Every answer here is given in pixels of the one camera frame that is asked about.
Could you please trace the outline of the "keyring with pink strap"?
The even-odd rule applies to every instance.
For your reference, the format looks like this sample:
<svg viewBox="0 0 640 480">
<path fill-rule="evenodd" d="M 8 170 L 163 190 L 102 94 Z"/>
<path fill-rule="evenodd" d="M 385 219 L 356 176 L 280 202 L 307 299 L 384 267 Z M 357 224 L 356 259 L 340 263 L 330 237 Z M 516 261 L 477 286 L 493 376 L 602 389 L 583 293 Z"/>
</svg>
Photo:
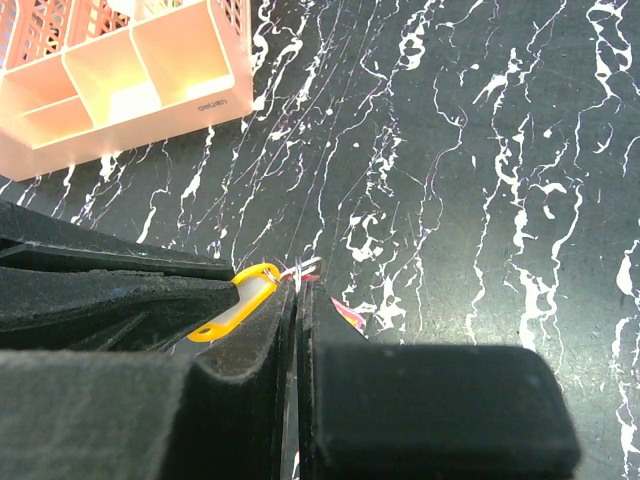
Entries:
<svg viewBox="0 0 640 480">
<path fill-rule="evenodd" d="M 312 257 L 302 261 L 291 268 L 287 268 L 280 273 L 280 282 L 303 280 L 319 280 L 324 275 L 325 262 L 321 257 Z M 338 299 L 332 297 L 332 303 L 338 313 L 356 330 L 364 334 L 365 320 L 355 310 L 351 309 Z"/>
</svg>

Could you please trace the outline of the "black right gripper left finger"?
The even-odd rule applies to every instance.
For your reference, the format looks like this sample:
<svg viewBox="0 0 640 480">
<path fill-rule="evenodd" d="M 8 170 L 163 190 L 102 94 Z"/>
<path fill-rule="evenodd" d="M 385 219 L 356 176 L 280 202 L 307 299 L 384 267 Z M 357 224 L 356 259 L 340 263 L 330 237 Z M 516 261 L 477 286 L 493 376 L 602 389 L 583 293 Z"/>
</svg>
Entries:
<svg viewBox="0 0 640 480">
<path fill-rule="evenodd" d="M 202 352 L 1 346 L 2 477 L 276 478 L 294 310 L 282 286 Z"/>
</svg>

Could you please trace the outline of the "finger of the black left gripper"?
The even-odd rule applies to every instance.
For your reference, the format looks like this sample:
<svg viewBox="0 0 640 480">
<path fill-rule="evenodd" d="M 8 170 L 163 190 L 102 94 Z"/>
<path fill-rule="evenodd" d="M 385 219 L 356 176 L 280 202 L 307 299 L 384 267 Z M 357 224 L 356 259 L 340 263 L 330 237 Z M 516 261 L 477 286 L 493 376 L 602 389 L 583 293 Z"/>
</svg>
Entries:
<svg viewBox="0 0 640 480">
<path fill-rule="evenodd" d="M 236 305 L 229 281 L 159 274 L 1 270 L 1 346 L 167 350 Z"/>
<path fill-rule="evenodd" d="M 1 202 L 1 265 L 41 272 L 132 271 L 230 280 L 229 262 L 137 244 Z"/>
</svg>

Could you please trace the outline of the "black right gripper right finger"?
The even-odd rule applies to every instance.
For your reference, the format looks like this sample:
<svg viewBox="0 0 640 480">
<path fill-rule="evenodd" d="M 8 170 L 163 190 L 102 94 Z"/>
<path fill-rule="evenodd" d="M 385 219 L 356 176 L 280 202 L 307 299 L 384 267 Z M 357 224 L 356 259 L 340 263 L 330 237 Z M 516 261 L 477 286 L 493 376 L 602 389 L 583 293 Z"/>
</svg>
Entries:
<svg viewBox="0 0 640 480">
<path fill-rule="evenodd" d="M 304 479 L 570 479 L 578 468 L 559 384 L 530 350 L 372 343 L 311 279 L 297 340 Z"/>
</svg>

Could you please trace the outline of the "yellow key tag with key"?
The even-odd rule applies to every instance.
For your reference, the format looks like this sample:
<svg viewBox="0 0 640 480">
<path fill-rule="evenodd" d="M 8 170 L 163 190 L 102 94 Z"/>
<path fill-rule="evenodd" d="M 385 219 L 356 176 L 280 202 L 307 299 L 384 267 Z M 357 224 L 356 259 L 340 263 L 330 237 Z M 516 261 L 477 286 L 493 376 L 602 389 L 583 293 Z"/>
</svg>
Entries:
<svg viewBox="0 0 640 480">
<path fill-rule="evenodd" d="M 277 290 L 280 279 L 280 270 L 271 263 L 255 264 L 240 271 L 231 280 L 239 295 L 238 302 L 195 329 L 187 339 L 206 343 L 228 335 Z"/>
</svg>

